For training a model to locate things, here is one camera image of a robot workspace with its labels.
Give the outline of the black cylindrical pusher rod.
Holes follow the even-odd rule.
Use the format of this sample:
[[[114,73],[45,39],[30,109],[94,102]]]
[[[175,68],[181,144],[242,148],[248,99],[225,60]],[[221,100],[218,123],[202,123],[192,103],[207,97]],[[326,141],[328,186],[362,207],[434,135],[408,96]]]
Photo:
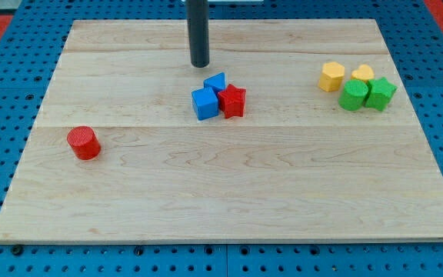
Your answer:
[[[208,1],[186,0],[185,7],[191,64],[204,68],[209,64]]]

